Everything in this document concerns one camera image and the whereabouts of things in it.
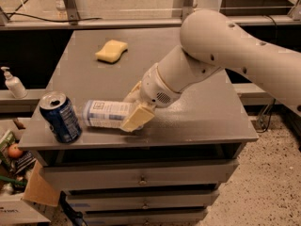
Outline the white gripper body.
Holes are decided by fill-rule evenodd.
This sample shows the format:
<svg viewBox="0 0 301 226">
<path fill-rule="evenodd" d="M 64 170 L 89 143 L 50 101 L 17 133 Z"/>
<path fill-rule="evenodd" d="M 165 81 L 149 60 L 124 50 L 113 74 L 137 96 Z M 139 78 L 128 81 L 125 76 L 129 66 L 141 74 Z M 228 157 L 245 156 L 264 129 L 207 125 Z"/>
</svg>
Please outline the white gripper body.
<svg viewBox="0 0 301 226">
<path fill-rule="evenodd" d="M 159 74 L 159 64 L 153 64 L 143 75 L 139 92 L 143 102 L 165 108 L 176 102 L 181 94 L 171 90 Z"/>
</svg>

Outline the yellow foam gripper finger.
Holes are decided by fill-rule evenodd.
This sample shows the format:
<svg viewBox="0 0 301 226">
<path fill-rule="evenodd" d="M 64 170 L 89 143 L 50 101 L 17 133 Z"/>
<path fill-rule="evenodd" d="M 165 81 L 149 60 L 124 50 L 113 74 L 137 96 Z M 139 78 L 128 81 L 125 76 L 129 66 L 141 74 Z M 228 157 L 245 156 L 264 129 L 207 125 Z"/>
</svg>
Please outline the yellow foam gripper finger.
<svg viewBox="0 0 301 226">
<path fill-rule="evenodd" d="M 128 95 L 123 99 L 126 103 L 140 103 L 140 89 L 141 89 L 141 82 L 138 82 L 132 90 L 128 93 Z"/>
<path fill-rule="evenodd" d="M 128 116 L 122 121 L 120 129 L 133 132 L 154 118 L 154 105 L 134 103 Z"/>
</svg>

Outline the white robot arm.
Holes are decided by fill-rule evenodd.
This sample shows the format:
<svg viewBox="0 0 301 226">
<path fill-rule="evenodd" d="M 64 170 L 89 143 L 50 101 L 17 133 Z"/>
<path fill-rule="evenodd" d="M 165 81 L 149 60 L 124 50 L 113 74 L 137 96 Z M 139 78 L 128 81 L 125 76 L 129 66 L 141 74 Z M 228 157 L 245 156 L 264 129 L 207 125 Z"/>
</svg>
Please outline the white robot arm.
<svg viewBox="0 0 301 226">
<path fill-rule="evenodd" d="M 300 113 L 301 54 L 259 40 L 213 10 L 190 14 L 180 44 L 153 64 L 124 98 L 133 105 L 121 129 L 133 132 L 154 118 L 154 110 L 180 99 L 191 85 L 228 69 Z"/>
</svg>

